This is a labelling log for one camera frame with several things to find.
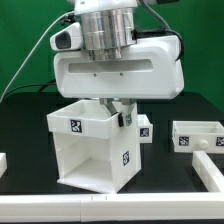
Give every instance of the black table surface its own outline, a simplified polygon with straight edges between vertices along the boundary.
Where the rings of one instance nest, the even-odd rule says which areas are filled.
[[[46,115],[76,101],[56,93],[18,93],[0,104],[0,152],[7,154],[8,165],[0,179],[0,195],[93,193],[56,182],[59,178],[56,155]],[[154,125],[153,143],[141,145],[142,170],[119,193],[207,192],[192,167],[192,154],[174,152],[172,123],[179,120],[224,124],[224,113],[201,95],[188,92],[173,100],[139,100],[138,113],[146,114]],[[224,155],[209,156],[224,173]],[[224,223],[224,220],[191,223]]]

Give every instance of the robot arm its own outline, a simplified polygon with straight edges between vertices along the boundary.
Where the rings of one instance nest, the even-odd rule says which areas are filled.
[[[67,0],[72,5],[75,5],[76,0]],[[153,4],[166,4],[166,3],[173,3],[173,2],[179,2],[180,0],[145,0],[145,2],[149,5]]]

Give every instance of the white container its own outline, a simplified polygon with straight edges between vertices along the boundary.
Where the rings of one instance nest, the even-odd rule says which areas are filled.
[[[219,122],[173,122],[174,151],[224,153],[224,127]]]
[[[122,104],[114,103],[122,112]],[[58,183],[116,193],[140,169],[137,107],[132,125],[119,127],[98,100],[82,100],[47,116],[54,134]]]

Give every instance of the black cable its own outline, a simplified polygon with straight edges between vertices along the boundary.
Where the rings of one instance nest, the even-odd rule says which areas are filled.
[[[145,0],[139,0],[139,2],[141,3],[141,5],[155,18],[157,19],[160,23],[163,24],[163,27],[165,29],[170,29],[169,24],[167,23],[167,21],[160,16],[156,11],[154,11],[146,2]]]
[[[51,83],[55,83],[56,84],[56,80],[53,79],[51,81],[49,81],[48,83],[44,84],[39,90],[38,90],[38,93],[42,93],[49,85],[48,84],[51,84]]]
[[[25,86],[19,86],[19,87],[16,87],[12,90],[10,90],[3,98],[3,101],[13,92],[17,91],[17,90],[20,90],[20,89],[25,89],[25,88],[29,88],[29,87],[40,87],[40,86],[55,86],[56,83],[48,83],[48,84],[31,84],[31,85],[25,85]]]

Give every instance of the white bracket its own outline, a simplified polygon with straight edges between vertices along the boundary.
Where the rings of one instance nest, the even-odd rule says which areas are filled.
[[[7,169],[6,154],[0,153],[0,178],[2,177],[6,169]]]
[[[193,167],[209,192],[224,193],[224,177],[204,151],[193,153]]]

